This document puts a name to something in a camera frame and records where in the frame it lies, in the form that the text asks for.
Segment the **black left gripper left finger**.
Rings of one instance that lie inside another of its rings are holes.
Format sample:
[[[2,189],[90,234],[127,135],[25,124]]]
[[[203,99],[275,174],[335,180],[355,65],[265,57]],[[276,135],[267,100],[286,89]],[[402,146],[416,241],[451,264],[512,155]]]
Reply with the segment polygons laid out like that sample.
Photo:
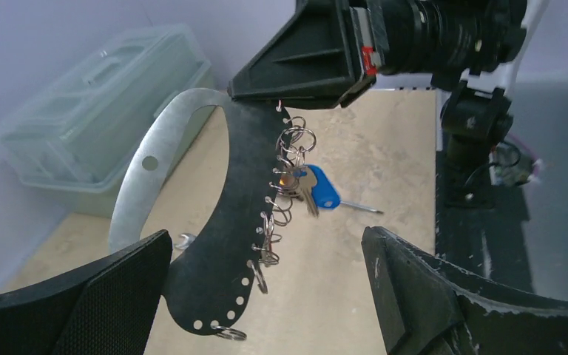
[[[172,256],[168,231],[0,294],[0,354],[143,354]]]

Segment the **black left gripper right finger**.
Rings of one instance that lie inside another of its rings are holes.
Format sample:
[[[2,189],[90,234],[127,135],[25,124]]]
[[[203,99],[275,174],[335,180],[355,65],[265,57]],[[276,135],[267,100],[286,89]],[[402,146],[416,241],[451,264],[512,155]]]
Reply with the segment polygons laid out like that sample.
[[[568,302],[474,274],[367,227],[362,252],[388,354],[568,354]]]

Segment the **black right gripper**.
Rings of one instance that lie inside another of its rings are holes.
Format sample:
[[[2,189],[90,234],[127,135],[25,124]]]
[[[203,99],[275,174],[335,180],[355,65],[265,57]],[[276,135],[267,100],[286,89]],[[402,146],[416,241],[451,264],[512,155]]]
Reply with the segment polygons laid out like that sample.
[[[294,14],[230,80],[237,101],[297,109],[347,107],[386,65],[381,1],[297,1]]]

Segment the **grey key holder plate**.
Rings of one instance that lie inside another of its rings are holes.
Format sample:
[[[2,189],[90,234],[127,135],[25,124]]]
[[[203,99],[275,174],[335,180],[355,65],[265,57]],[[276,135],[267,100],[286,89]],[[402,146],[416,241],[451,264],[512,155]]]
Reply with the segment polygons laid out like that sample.
[[[276,228],[292,219],[279,196],[299,186],[302,137],[314,138],[304,118],[272,102],[235,101],[214,89],[188,89],[164,107],[129,163],[113,210],[110,252],[136,244],[193,114],[220,107],[229,137],[226,178],[204,227],[168,267],[162,295],[172,319],[185,331],[244,341],[234,324],[253,287],[268,292],[263,266],[280,261],[272,246]]]

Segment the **key with blue tag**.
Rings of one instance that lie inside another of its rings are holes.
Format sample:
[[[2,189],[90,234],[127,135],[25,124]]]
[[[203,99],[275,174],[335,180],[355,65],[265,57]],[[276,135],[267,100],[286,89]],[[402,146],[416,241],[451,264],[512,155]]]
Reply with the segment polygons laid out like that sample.
[[[324,171],[316,165],[293,168],[291,173],[296,189],[291,193],[294,200],[303,202],[308,213],[315,218],[320,210],[333,210],[341,203],[341,198]]]

